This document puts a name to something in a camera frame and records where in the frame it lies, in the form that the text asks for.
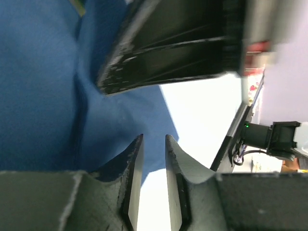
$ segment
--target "blue fabric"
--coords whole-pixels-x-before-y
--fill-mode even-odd
[[[144,176],[176,130],[158,86],[105,97],[95,86],[124,0],[0,1],[0,169],[91,171],[145,136]]]

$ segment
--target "white table surface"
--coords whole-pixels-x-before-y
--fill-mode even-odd
[[[242,101],[239,78],[162,85],[180,146],[210,167]],[[141,188],[138,231],[170,231],[166,170],[151,173]]]

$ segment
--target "white surface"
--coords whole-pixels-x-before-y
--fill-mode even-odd
[[[235,166],[233,173],[251,172],[252,171],[252,158],[254,154],[245,155],[245,160],[242,166]]]
[[[210,167],[241,104],[241,80],[217,79],[162,85],[184,151]],[[138,231],[169,231],[166,170],[151,173],[141,188]]]
[[[252,162],[252,172],[280,172],[282,168],[282,160],[264,153],[253,154]]]

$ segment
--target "wire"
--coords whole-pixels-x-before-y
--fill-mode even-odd
[[[249,150],[249,151],[245,151],[246,147],[247,147],[246,145],[243,145],[243,146],[242,146],[243,149],[242,149],[241,153],[240,153],[240,154],[236,154],[236,155],[233,156],[233,163],[234,163],[235,165],[242,166],[243,163],[244,163],[244,156],[245,156],[246,154],[251,154],[251,153],[264,153],[264,154],[267,154],[267,155],[268,155],[268,153],[265,152],[265,151],[263,151],[263,150]]]
[[[269,154],[269,153],[267,153],[267,152],[265,152],[265,151],[263,151],[263,150],[249,150],[249,151],[244,152],[243,155],[251,154],[251,153],[264,153],[264,154],[266,154],[266,155]]]

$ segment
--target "lavender wall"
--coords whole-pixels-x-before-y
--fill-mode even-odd
[[[260,123],[308,121],[308,4],[302,4],[287,44],[277,47],[275,65],[267,68]]]

